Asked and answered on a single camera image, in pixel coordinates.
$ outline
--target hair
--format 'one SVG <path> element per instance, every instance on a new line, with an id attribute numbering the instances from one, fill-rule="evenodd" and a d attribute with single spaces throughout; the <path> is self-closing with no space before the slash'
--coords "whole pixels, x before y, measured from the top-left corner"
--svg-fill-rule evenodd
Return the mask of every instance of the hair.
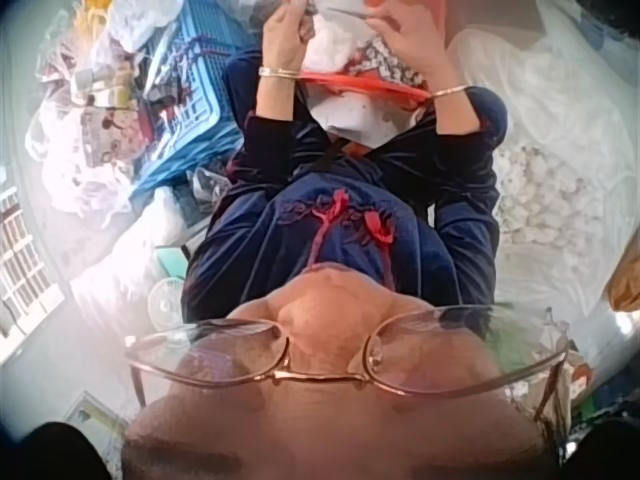
<path id="1" fill-rule="evenodd" d="M 198 452 L 185 444 L 157 438 L 127 439 L 121 461 L 123 480 L 217 478 L 237 475 L 243 468 L 236 454 Z"/>

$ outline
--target person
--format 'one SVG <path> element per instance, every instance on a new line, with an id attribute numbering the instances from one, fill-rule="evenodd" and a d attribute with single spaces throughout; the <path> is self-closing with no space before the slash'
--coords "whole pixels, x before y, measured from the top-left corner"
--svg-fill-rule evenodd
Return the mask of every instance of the person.
<path id="1" fill-rule="evenodd" d="M 130 425 L 126 480 L 514 479 L 540 478 L 553 465 L 538 425 L 503 390 L 427 406 L 318 377 L 260 382 L 266 374 L 252 368 L 283 348 L 281 331 L 215 322 L 273 322 L 290 341 L 285 363 L 331 376 L 360 371 L 363 343 L 389 319 L 493 303 L 492 152 L 505 136 L 505 106 L 486 89 L 449 90 L 462 80 L 428 10 L 388 0 L 369 14 L 369 26 L 432 92 L 449 93 L 414 128 L 354 158 L 312 118 L 291 78 L 314 34 L 304 2 L 284 1 L 267 21 L 262 52 L 229 61 L 226 86 L 245 144 L 229 168 L 234 186 L 190 261 L 183 309 L 193 326 L 168 333 L 165 350 L 162 336 L 149 341 L 148 360 L 182 381 Z M 433 227 L 422 213 L 431 205 Z M 476 320 L 395 354 L 428 350 L 437 368 L 414 373 L 435 388 L 495 378 Z M 224 325 L 233 345 L 260 340 L 238 352 L 202 327 L 180 343 L 202 325 Z M 242 381 L 197 388 L 218 375 Z"/>

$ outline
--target blue cloth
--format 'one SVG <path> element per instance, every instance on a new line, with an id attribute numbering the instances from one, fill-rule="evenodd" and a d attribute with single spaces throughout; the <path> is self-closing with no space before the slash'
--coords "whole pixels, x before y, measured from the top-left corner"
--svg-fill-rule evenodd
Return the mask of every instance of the blue cloth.
<path id="1" fill-rule="evenodd" d="M 187 321 L 228 315 L 265 296 L 307 266 L 336 192 L 347 206 L 329 225 L 315 262 L 337 262 L 385 284 L 385 250 L 365 221 L 375 212 L 393 231 L 388 250 L 395 290 L 436 305 L 493 302 L 499 229 L 492 152 L 503 141 L 507 112 L 494 93 L 468 95 L 480 132 L 437 135 L 435 112 L 364 158 L 340 153 L 329 171 L 309 169 L 330 141 L 298 92 L 293 122 L 251 115 L 260 53 L 230 60 L 226 83 L 245 146 L 231 165 L 234 182 L 189 266 Z M 435 205 L 435 225 L 416 215 Z"/>

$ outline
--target gold bracelet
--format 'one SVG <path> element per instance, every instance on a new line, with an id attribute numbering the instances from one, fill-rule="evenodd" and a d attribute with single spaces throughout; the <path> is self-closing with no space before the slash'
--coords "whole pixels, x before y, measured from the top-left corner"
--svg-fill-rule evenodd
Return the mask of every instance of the gold bracelet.
<path id="1" fill-rule="evenodd" d="M 445 97 L 453 93 L 463 92 L 467 88 L 469 88 L 469 85 L 460 85 L 459 87 L 447 88 L 446 90 L 438 90 L 437 92 L 431 94 L 431 98 L 435 99 L 438 97 Z"/>
<path id="2" fill-rule="evenodd" d="M 258 74 L 261 77 L 287 78 L 289 80 L 298 80 L 300 78 L 300 72 L 295 70 L 283 70 L 282 68 L 260 67 Z"/>

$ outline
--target blue plastic crate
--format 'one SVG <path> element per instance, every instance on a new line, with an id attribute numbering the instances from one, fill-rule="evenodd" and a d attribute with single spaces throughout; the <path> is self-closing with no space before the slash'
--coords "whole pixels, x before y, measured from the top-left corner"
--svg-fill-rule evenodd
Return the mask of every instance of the blue plastic crate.
<path id="1" fill-rule="evenodd" d="M 154 122 L 155 141 L 143 159 L 134 194 L 166 184 L 217 157 L 228 157 L 242 142 L 222 74 L 228 56 L 255 45 L 255 38 L 230 18 L 216 0 L 185 0 L 177 24 L 163 62 L 188 45 L 189 54 L 196 58 L 187 64 L 186 78 L 182 78 L 180 64 L 177 72 L 190 93 L 185 104 L 175 108 L 173 118 Z M 158 31 L 149 41 L 147 50 L 151 55 L 161 36 L 162 31 Z M 203 50 L 226 55 L 198 56 Z"/>

